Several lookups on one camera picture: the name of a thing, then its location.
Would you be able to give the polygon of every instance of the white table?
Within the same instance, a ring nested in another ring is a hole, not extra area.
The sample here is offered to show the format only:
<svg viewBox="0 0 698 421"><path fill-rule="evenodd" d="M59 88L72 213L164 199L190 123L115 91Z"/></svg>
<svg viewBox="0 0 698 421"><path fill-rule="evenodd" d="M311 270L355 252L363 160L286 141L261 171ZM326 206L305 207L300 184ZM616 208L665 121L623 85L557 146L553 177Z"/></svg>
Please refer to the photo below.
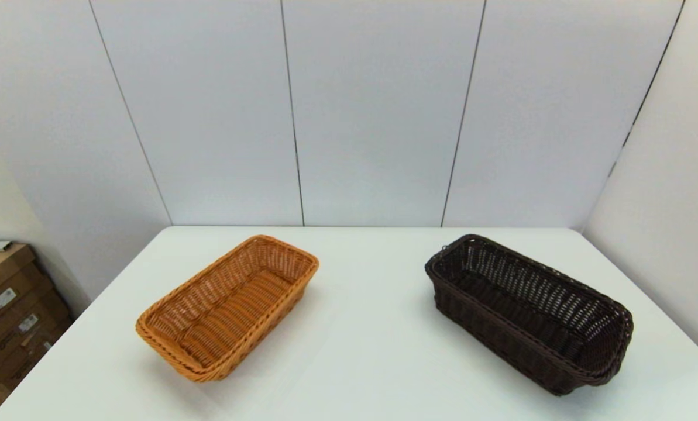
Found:
<svg viewBox="0 0 698 421"><path fill-rule="evenodd" d="M606 386L558 398L435 309L424 263L474 232L623 303L635 333ZM304 248L304 299L221 382L192 383L136 336L154 301L254 234ZM171 227L116 280L0 408L7 420L698 420L698 348L568 229Z"/></svg>

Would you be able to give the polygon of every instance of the rectangular basket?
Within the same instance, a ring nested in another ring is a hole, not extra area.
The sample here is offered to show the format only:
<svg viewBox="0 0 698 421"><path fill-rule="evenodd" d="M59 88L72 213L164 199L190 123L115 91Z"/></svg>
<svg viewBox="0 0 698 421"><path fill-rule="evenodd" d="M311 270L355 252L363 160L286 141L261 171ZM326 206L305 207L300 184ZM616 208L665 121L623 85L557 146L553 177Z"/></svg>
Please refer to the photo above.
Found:
<svg viewBox="0 0 698 421"><path fill-rule="evenodd" d="M632 314L593 288L472 234L425 269L440 312L552 394L619 371Z"/></svg>
<svg viewBox="0 0 698 421"><path fill-rule="evenodd" d="M300 300L318 266L276 238L249 238L154 303L135 330L186 378L221 380Z"/></svg>

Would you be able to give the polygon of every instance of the box label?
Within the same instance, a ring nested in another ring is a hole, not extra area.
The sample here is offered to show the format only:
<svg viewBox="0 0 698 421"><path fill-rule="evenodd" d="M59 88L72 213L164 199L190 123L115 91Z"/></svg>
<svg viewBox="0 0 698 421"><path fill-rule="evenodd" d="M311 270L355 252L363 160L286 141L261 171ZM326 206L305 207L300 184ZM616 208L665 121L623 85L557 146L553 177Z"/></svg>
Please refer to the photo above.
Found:
<svg viewBox="0 0 698 421"><path fill-rule="evenodd" d="M16 293L13 288L8 288L6 291L3 291L0 294L0 309L7 306L14 298L16 298Z"/></svg>
<svg viewBox="0 0 698 421"><path fill-rule="evenodd" d="M21 333L26 333L28 332L34 325L36 325L36 322L39 322L39 317L36 317L36 315L33 313L29 315L29 317L25 318L22 323L19 325L19 330Z"/></svg>

